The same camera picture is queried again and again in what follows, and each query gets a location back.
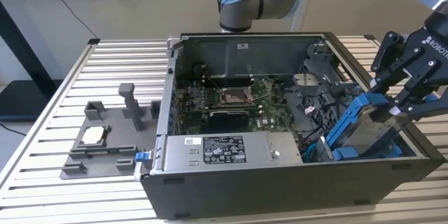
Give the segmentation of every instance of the black pole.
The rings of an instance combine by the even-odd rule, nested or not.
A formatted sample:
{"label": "black pole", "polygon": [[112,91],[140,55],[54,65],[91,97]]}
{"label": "black pole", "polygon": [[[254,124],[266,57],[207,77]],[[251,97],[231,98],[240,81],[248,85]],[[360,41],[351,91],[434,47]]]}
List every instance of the black pole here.
{"label": "black pole", "polygon": [[0,36],[6,41],[12,53],[16,55],[23,67],[26,68],[36,86],[44,95],[51,97],[56,91],[56,85],[50,78],[48,72],[31,48],[23,34],[12,20],[6,7],[0,1]]}

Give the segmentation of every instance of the metal rail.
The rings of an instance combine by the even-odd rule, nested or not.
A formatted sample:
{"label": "metal rail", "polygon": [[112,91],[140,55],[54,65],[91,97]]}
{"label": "metal rail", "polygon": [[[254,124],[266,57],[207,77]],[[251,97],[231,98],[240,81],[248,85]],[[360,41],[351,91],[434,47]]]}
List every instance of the metal rail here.
{"label": "metal rail", "polygon": [[[364,36],[339,37],[368,70],[379,43]],[[132,176],[62,180],[90,100],[124,107],[122,82],[136,85],[140,104],[160,99],[167,64],[164,40],[102,41],[87,47],[39,118],[8,168],[0,189],[2,223],[163,223]],[[398,94],[396,86],[391,94]],[[416,123],[448,158],[448,115]],[[448,221],[448,164],[422,182],[403,184],[376,206],[318,209],[202,219],[212,223],[444,223]]]}

